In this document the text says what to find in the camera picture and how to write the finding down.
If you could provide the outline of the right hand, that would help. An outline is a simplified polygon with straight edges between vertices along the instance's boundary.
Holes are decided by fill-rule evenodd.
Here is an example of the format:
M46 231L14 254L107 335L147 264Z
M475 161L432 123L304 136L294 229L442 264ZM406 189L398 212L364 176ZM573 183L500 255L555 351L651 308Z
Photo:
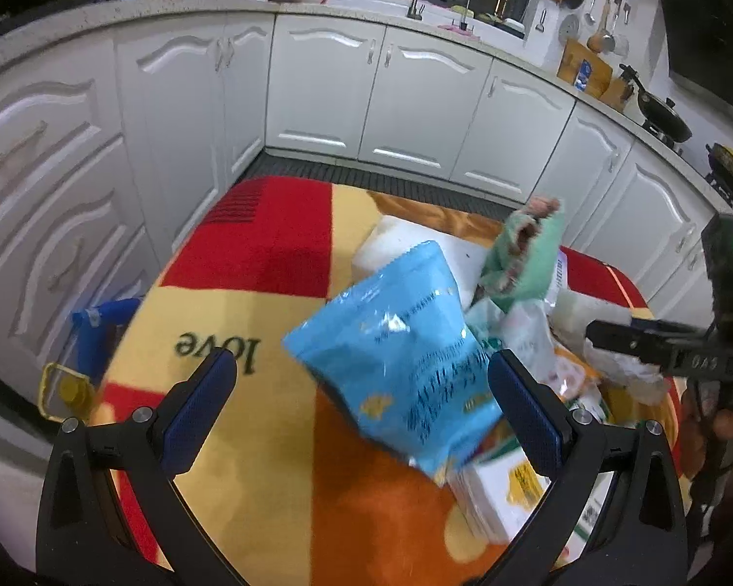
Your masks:
M709 427L706 427L698 420L694 394L691 388L687 388L682 396L682 420L679 426L682 474L687 479L694 479L702 470L710 437L720 442L733 440L733 410L719 411L709 423ZM733 469L724 496L733 498Z

